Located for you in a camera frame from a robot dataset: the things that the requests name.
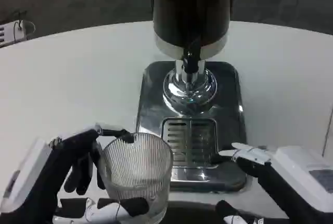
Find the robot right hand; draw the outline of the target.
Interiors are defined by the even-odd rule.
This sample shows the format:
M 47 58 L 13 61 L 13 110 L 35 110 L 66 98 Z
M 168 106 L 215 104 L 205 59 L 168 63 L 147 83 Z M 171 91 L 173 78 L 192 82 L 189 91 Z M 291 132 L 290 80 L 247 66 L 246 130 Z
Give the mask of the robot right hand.
M 211 158 L 234 162 L 257 179 L 290 223 L 332 223 L 332 165 L 301 146 L 276 149 L 232 143 Z

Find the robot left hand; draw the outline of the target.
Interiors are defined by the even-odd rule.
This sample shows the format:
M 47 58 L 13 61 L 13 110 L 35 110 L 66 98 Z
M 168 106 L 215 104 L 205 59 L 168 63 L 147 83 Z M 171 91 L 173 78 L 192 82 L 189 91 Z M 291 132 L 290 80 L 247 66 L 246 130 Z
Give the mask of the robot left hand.
M 123 127 L 96 124 L 78 133 L 38 140 L 13 173 L 1 201 L 1 223 L 120 223 L 148 213 L 143 197 L 85 197 L 99 167 L 100 136 L 134 137 Z

